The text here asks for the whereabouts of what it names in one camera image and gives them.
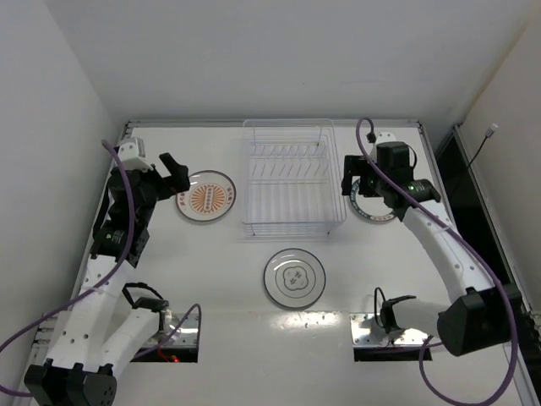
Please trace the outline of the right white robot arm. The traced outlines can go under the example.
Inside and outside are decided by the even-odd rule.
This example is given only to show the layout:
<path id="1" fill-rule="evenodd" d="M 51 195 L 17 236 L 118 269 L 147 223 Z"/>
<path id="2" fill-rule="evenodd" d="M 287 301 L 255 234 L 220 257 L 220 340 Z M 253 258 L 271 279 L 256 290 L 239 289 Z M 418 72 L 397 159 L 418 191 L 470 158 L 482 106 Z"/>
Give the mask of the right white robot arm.
<path id="1" fill-rule="evenodd" d="M 453 227 L 436 188 L 427 179 L 413 177 L 405 143 L 384 142 L 374 149 L 374 160 L 345 156 L 342 193 L 350 195 L 357 179 L 359 194 L 382 198 L 423 246 L 451 302 L 444 307 L 414 295 L 386 299 L 378 312 L 379 329 L 386 335 L 421 330 L 438 337 L 455 356 L 506 342 L 517 346 L 519 288 L 500 282 Z"/>

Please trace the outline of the dark blue rimmed plate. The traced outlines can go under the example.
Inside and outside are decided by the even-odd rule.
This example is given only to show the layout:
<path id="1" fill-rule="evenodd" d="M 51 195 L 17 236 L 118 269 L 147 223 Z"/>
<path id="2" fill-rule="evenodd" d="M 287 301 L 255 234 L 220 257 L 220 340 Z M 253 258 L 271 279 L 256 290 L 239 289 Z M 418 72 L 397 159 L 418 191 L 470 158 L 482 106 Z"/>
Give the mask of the dark blue rimmed plate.
<path id="1" fill-rule="evenodd" d="M 363 219 L 372 223 L 388 223 L 396 218 L 394 211 L 385 205 L 381 197 L 365 197 L 359 193 L 360 179 L 352 184 L 349 202 L 352 209 Z"/>

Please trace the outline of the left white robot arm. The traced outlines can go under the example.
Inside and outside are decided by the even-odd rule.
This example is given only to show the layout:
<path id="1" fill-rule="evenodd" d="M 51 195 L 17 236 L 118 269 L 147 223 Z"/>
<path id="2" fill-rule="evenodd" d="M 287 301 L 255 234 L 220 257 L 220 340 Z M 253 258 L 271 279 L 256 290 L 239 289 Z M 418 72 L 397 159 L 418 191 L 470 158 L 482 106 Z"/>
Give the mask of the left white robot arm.
<path id="1" fill-rule="evenodd" d="M 92 231 L 93 244 L 80 287 L 80 300 L 69 305 L 68 319 L 42 365 L 31 365 L 25 385 L 40 405 L 110 405 L 117 381 L 143 344 L 162 331 L 164 299 L 137 299 L 124 323 L 107 328 L 117 302 L 134 280 L 149 240 L 156 204 L 189 190 L 189 170 L 168 153 L 159 158 L 162 177 L 145 159 L 119 151 Z"/>

